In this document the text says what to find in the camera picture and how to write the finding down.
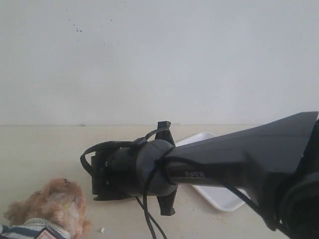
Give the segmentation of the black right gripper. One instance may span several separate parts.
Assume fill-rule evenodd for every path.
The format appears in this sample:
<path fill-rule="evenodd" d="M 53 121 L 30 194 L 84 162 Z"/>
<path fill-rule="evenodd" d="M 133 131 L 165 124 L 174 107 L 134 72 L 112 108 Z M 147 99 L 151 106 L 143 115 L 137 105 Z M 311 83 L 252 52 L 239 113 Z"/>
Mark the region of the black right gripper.
<path fill-rule="evenodd" d="M 114 201 L 131 199 L 133 196 L 120 192 L 113 180 L 110 163 L 113 161 L 113 151 L 96 151 L 91 157 L 93 176 L 91 180 L 94 201 Z"/>

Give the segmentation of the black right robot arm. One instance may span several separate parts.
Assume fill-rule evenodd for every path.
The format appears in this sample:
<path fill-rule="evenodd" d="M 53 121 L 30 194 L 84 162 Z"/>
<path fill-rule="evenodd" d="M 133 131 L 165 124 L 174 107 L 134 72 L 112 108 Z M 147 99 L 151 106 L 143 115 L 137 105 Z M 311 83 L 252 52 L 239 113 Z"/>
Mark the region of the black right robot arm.
<path fill-rule="evenodd" d="M 179 184 L 224 187 L 273 231 L 291 239 L 319 236 L 319 114 L 176 146 L 168 125 L 135 141 L 92 147 L 89 174 L 97 201 L 156 196 L 174 214 Z"/>

